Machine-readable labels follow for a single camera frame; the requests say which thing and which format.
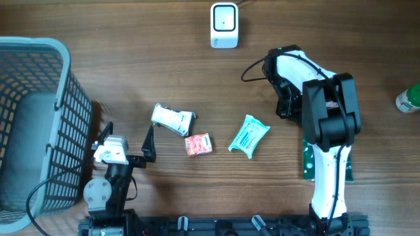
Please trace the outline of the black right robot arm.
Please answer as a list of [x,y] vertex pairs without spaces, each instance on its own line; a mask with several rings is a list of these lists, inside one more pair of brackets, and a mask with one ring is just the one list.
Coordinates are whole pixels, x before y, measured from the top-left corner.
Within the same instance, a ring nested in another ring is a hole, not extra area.
[[277,115],[300,119],[314,152],[315,187],[305,233],[344,233],[350,229],[347,160],[362,127],[354,78],[321,68],[297,45],[271,49],[263,62],[262,72],[278,95]]

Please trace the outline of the red patterned small box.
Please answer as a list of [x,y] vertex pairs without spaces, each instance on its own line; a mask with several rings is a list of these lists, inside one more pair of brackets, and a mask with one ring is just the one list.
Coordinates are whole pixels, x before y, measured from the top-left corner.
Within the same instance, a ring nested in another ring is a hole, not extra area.
[[211,153],[213,147],[208,133],[196,134],[185,139],[186,152],[189,157]]

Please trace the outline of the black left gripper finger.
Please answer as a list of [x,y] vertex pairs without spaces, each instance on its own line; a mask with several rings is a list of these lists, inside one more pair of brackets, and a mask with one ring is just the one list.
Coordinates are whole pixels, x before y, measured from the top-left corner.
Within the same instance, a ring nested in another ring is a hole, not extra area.
[[143,157],[146,162],[155,163],[156,148],[154,144],[154,127],[151,125],[142,145]]
[[98,138],[94,142],[96,146],[103,145],[105,142],[105,139],[109,137],[109,135],[113,134],[114,124],[110,121],[104,130],[99,134]]

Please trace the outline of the green lid jar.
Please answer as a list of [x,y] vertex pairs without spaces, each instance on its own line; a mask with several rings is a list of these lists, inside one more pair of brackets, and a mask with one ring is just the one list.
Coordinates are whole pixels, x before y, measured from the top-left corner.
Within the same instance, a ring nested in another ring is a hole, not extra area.
[[419,111],[420,84],[416,84],[396,97],[396,107],[403,113]]

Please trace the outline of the teal tissue pack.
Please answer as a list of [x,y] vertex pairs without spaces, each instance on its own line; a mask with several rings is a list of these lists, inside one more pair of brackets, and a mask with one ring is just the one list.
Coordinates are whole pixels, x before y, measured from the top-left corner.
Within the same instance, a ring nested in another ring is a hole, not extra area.
[[269,130],[270,126],[265,126],[252,115],[246,115],[240,131],[229,145],[228,150],[241,150],[248,159],[251,159],[257,144]]

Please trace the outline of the white plastic packet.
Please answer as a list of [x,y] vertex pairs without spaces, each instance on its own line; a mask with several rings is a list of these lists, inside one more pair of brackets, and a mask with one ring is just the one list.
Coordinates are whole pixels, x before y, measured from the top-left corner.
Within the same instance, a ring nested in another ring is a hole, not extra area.
[[152,112],[151,121],[153,124],[167,127],[182,137],[187,137],[195,118],[196,114],[192,111],[173,110],[157,103]]

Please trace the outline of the green glove package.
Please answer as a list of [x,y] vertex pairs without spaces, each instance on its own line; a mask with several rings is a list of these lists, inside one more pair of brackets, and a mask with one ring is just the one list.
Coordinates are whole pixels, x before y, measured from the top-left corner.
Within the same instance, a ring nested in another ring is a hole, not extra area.
[[[351,153],[352,152],[348,154],[348,158],[346,161],[345,180],[348,183],[352,183],[354,181],[354,178],[352,175]],[[312,148],[312,145],[306,140],[305,137],[303,137],[302,161],[303,161],[303,179],[313,182],[315,178],[314,150]]]

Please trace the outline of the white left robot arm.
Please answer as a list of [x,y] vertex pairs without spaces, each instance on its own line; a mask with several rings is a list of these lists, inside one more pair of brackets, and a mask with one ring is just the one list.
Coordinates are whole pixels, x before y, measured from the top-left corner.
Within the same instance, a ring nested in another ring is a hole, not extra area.
[[129,186],[136,184],[133,169],[146,168],[147,163],[156,161],[154,128],[148,129],[142,145],[143,154],[129,155],[126,137],[114,135],[113,127],[109,122],[91,147],[94,160],[108,168],[104,177],[93,178],[83,190],[89,218],[79,222],[79,235],[148,234],[135,210],[126,209],[125,203],[136,199],[136,196],[127,196]]

